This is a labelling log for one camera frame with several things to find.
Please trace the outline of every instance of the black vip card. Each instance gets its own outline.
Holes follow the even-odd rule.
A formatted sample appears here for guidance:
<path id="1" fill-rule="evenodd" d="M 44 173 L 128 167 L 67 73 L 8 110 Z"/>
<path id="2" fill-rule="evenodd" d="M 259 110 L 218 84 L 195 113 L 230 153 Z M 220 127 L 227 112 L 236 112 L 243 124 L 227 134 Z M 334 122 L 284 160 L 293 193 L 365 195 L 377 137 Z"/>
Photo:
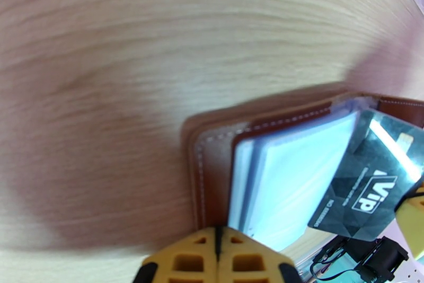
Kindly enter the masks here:
<path id="1" fill-rule="evenodd" d="M 421 181 L 424 131 L 374 110 L 363 111 L 309 227 L 372 241 Z"/>

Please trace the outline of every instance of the wooden table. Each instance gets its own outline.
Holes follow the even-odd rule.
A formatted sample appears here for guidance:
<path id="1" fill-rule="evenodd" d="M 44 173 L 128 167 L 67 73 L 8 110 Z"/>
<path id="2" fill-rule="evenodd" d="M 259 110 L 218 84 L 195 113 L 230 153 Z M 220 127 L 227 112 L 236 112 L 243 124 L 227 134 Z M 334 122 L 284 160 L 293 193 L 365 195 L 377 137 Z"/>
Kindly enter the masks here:
<path id="1" fill-rule="evenodd" d="M 423 22 L 413 0 L 1 0 L 0 280 L 130 282 L 193 229 L 189 116 L 318 84 L 424 99 Z"/>

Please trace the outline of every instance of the wallet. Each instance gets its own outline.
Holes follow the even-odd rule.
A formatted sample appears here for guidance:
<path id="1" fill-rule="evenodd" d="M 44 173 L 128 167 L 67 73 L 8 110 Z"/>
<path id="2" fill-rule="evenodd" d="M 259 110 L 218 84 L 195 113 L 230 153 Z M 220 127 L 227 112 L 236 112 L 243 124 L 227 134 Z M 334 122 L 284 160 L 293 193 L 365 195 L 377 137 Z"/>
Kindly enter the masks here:
<path id="1" fill-rule="evenodd" d="M 424 102 L 361 92 L 337 94 L 295 107 L 277 102 L 268 108 L 257 106 L 244 111 L 229 108 L 220 110 L 219 114 L 207 114 L 209 118 L 192 129 L 187 142 L 196 229 L 228 223 L 237 143 L 325 117 L 338 103 L 357 98 L 373 101 L 377 111 L 424 127 Z"/>

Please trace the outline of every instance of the brown leather wallet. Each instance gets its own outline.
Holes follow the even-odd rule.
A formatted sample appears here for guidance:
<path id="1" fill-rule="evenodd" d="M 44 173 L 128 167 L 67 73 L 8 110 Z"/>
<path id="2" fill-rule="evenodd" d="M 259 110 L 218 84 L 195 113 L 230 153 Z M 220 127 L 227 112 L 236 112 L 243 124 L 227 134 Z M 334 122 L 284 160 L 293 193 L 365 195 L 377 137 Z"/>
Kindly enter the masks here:
<path id="1" fill-rule="evenodd" d="M 257 109 L 241 116 L 230 115 L 196 128 L 188 142 L 196 228 L 227 224 L 236 143 L 325 116 L 332 105 L 361 96 L 376 100 L 377 110 L 383 113 L 424 127 L 424 102 L 379 94 L 344 93 L 294 108 L 280 107 L 265 112 Z"/>

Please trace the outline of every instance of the wallet stitching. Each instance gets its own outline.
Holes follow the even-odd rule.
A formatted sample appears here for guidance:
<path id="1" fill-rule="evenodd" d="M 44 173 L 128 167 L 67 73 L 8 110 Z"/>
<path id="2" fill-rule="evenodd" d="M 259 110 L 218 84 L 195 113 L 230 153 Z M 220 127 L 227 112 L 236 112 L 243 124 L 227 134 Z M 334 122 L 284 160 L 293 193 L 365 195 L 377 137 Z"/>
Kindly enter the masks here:
<path id="1" fill-rule="evenodd" d="M 399 104 L 399 105 L 410 105 L 410 106 L 424 107 L 424 104 L 412 103 L 412 102 L 399 102 L 399 101 L 388 101 L 388 100 L 380 100 L 380 102 L 387 103 L 387 104 Z"/>
<path id="2" fill-rule="evenodd" d="M 205 140 L 201 141 L 198 145 L 198 148 L 197 148 L 197 163 L 198 163 L 199 180 L 200 180 L 200 204 L 201 204 L 203 227 L 206 226 L 205 180 L 204 180 L 204 161 L 203 161 L 203 159 L 204 159 L 203 148 L 204 148 L 205 143 L 213 142 L 213 141 L 216 141 L 216 140 L 222 140 L 225 137 L 239 135 L 239 134 L 242 134 L 242 133 L 250 133 L 250 132 L 261 130 L 261 129 L 267 129 L 270 126 L 283 125 L 285 123 L 295 122 L 297 120 L 303 120 L 304 118 L 308 118 L 308 117 L 315 116 L 315 115 L 320 115 L 320 114 L 325 113 L 329 110 L 330 110 L 330 108 L 328 107 L 328 108 L 317 110 L 317 111 L 311 111 L 309 113 L 305 113 L 305 114 L 302 114 L 302 115 L 299 115 L 299 116 L 294 116 L 292 118 L 279 119 L 279 120 L 276 120 L 276 121 L 265 122 L 261 125 L 257 125 L 257 126 L 254 126 L 254 127 L 247 127 L 247 128 L 243 128 L 243 129 L 238 129 L 236 131 L 230 131 L 230 132 L 221 133 L 219 135 L 210 136 L 210 137 L 207 137 Z"/>

